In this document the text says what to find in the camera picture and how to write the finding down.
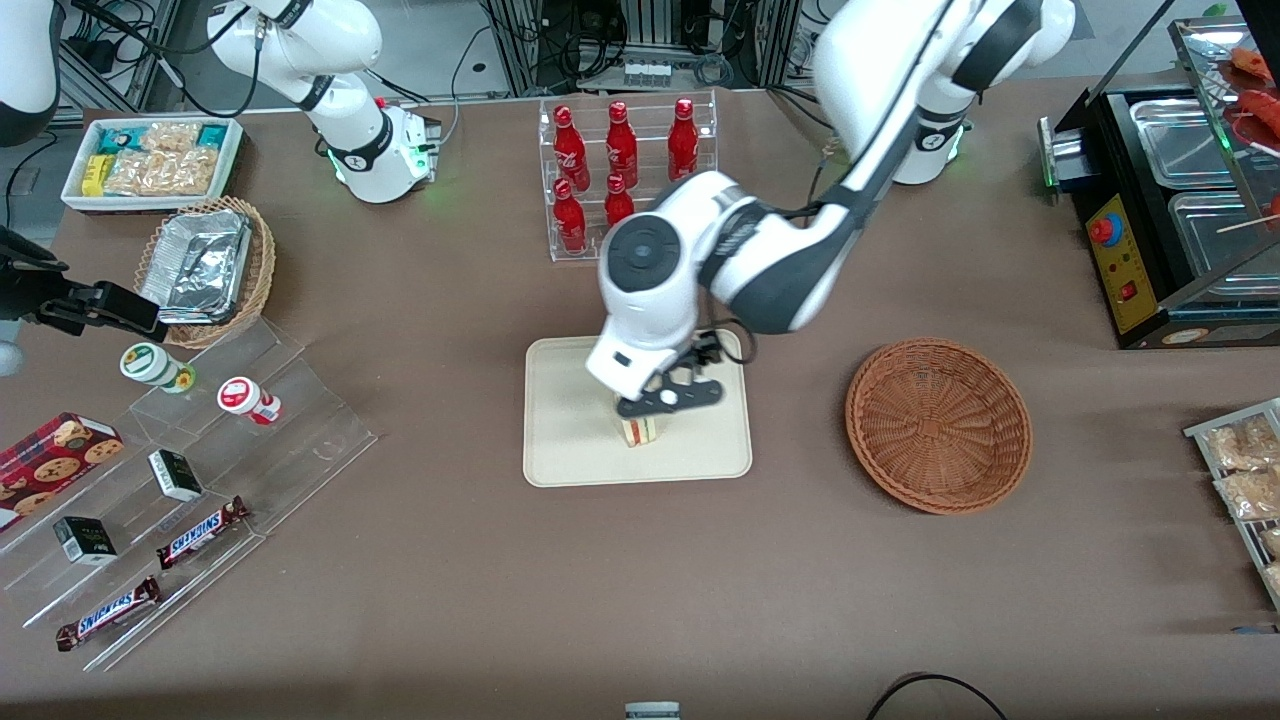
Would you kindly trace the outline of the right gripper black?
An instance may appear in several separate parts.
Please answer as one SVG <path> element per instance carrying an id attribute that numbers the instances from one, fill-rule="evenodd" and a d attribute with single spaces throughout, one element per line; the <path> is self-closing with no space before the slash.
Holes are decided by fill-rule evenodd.
<path id="1" fill-rule="evenodd" d="M 166 340 L 159 306 L 115 283 L 65 281 L 68 265 L 22 234 L 1 228 L 1 319 L 17 322 L 45 304 L 45 324 L 79 337 L 86 327 L 110 327 L 150 342 Z"/>

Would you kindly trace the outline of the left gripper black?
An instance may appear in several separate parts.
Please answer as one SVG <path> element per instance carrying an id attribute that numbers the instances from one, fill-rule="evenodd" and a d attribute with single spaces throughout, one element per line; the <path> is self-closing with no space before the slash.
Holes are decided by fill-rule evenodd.
<path id="1" fill-rule="evenodd" d="M 719 364 L 723 360 L 724 348 L 719 336 L 699 334 L 687 352 L 680 354 L 666 369 L 654 374 L 648 382 L 648 391 L 671 389 L 682 393 L 701 380 L 701 366 Z"/>

